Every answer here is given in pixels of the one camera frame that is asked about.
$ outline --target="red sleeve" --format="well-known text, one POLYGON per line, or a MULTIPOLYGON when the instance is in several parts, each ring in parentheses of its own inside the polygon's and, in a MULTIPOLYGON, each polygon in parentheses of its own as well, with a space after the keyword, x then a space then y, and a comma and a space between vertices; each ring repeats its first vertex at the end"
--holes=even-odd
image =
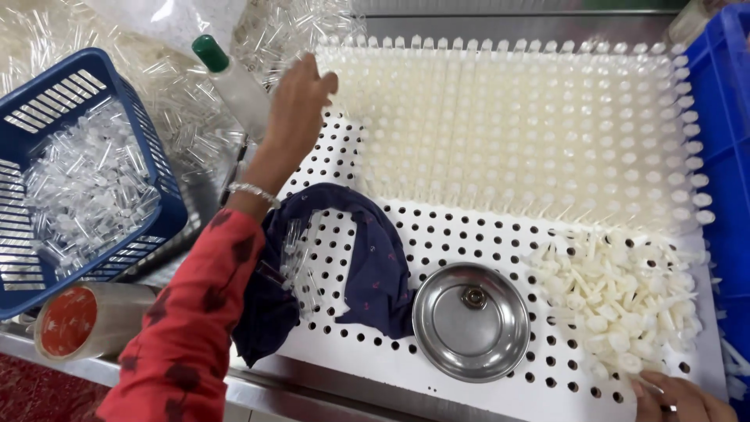
POLYGON ((99 417, 222 420, 229 335, 264 245, 250 216, 224 209, 213 218, 120 355, 120 382, 97 410, 99 417))

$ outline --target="blue plastic basket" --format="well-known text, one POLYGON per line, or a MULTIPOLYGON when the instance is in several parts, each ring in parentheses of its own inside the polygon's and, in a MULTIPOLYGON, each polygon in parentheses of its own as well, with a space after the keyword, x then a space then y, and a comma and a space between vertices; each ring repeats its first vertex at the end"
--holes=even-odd
MULTIPOLYGON (((703 236, 716 263, 712 274, 723 279, 715 301, 727 318, 718 325, 745 357, 750 357, 750 247, 745 244, 750 240, 749 31, 750 4, 729 5, 686 53, 702 131, 703 172, 710 178, 701 191, 713 197, 708 208, 716 214, 703 236)), ((740 420, 750 420, 750 408, 733 404, 740 420)))
POLYGON ((169 161, 143 103, 98 48, 74 53, 32 81, 0 99, 0 319, 43 302, 82 279, 105 282, 174 237, 188 220, 169 161), (21 174, 37 156, 47 135, 75 124, 105 98, 120 100, 135 132, 148 182, 161 196, 156 211, 117 246, 58 280, 55 268, 31 248, 26 187, 21 174), (28 259, 36 264, 28 264, 28 259))

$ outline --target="metal bowl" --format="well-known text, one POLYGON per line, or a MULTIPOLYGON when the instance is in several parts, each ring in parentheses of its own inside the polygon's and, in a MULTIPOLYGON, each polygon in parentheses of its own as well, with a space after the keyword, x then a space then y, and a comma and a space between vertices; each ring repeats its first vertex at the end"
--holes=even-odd
POLYGON ((465 382, 502 378, 529 346, 523 298, 508 279, 478 264, 451 264, 432 273, 419 287, 412 322, 427 359, 465 382))

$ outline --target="stainless steel table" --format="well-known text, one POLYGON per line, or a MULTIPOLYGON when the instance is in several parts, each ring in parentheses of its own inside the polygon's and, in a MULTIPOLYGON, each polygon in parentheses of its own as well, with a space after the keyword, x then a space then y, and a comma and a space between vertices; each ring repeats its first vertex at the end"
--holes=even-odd
MULTIPOLYGON (((523 8, 503 11, 493 16, 389 16, 368 17, 371 35, 413 35, 448 39, 462 37, 493 41, 526 38, 559 42, 586 39, 607 39, 628 43, 653 43, 674 18, 674 11, 607 12, 576 11, 572 2, 557 2, 565 7, 551 8, 551 2, 534 2, 544 7, 538 10, 523 8)), ((390 9, 380 7, 378 11, 390 9)), ((204 181, 183 185, 182 191, 190 213, 188 226, 173 241, 148 262, 127 277, 137 282, 164 286, 179 264, 185 259, 200 229, 219 207, 221 186, 233 158, 204 181)), ((62 372, 113 386, 117 383, 118 365, 114 360, 86 359, 68 363, 50 363, 38 356, 32 338, 19 325, 0 326, 0 353, 30 360, 62 372)), ((366 420, 513 420, 499 414, 459 405, 420 393, 380 384, 353 375, 271 356, 261 360, 252 370, 231 369, 225 378, 229 385, 227 400, 248 408, 258 409, 302 421, 366 421, 366 420)))

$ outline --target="person's right hand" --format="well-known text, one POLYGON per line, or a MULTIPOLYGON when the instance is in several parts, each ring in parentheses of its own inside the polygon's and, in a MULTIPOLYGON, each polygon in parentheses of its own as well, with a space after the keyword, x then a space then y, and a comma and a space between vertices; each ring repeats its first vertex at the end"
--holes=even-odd
POLYGON ((737 422, 731 406, 688 380, 650 371, 640 376, 664 393, 654 393, 639 381, 632 381, 638 399, 635 422, 737 422), (662 411, 663 405, 675 406, 676 411, 662 411))

